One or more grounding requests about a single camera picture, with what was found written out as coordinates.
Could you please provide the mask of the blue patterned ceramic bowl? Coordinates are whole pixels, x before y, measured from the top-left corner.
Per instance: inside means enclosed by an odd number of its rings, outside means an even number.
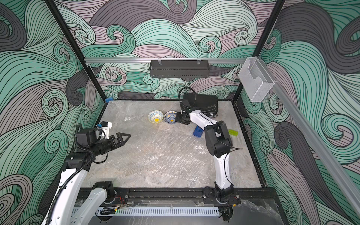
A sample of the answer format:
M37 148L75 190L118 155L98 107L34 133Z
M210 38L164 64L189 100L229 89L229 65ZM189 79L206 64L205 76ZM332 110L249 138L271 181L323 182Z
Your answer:
M164 121L168 124L176 123L176 111L168 111L164 114Z

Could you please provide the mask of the yellow patterned ceramic bowl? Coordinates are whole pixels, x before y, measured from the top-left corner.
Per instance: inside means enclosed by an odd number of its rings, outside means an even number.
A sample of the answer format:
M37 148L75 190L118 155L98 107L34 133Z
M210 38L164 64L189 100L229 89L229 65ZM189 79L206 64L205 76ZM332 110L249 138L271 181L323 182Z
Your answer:
M151 123L160 123L164 119L164 114L160 110L151 111L148 114L148 120Z

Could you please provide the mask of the clear bubble wrap sheet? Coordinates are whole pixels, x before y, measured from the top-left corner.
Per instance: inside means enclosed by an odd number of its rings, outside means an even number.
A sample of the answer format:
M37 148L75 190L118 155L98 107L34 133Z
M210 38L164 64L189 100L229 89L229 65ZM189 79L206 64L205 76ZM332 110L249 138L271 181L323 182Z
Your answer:
M110 174L121 185L204 187L215 182L213 157L203 137L165 131L135 135L109 159Z

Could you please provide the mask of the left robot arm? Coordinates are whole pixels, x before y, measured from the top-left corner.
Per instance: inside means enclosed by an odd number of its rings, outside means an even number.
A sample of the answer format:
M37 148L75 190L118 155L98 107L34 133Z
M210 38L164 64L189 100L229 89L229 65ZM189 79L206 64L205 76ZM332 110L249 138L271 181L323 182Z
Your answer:
M81 185L95 158L124 146L131 134L117 133L110 136L109 126L83 128L78 124L74 134L75 152L70 153L61 167L61 178L44 225L87 225L101 204L112 203L116 191L110 181L99 181L91 189L80 208L73 212Z

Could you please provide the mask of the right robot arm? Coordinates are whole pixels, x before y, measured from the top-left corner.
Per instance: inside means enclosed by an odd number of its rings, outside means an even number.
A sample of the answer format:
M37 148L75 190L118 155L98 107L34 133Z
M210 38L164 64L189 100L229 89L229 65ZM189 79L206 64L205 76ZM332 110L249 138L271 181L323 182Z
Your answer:
M220 204L225 204L233 195L234 184L230 178L229 155L233 142L227 125L203 114L200 110L177 112L175 121L188 125L194 123L204 132L206 147L215 163L215 196Z

